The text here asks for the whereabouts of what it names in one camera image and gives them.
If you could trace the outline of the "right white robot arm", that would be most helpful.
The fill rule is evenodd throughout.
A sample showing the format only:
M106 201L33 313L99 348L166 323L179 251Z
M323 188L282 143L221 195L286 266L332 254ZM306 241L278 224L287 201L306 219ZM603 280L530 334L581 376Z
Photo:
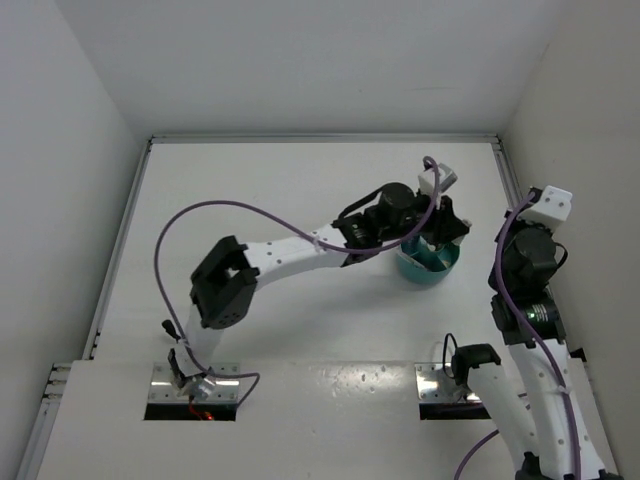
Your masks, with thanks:
M523 382L512 391L502 360L489 344L459 347L452 359L457 384L476 393L505 441L518 479L612 479L594 447L569 373L570 352L558 309L548 295L565 263L554 231L562 207L512 212L497 236L489 284L492 315Z

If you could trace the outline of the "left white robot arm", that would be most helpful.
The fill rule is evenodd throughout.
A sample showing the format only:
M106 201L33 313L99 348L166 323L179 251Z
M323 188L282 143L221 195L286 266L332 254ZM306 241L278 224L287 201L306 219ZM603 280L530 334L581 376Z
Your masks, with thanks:
M255 293L267 285L362 263L403 244L457 245L470 231L469 222L456 216L450 197L435 190L412 191L398 182L379 187L310 233L285 227L291 237L264 243L224 237L191 274L188 324L176 316L163 324L176 341L168 361L181 393L196 396L205 378L218 377L206 363L218 334L244 319Z

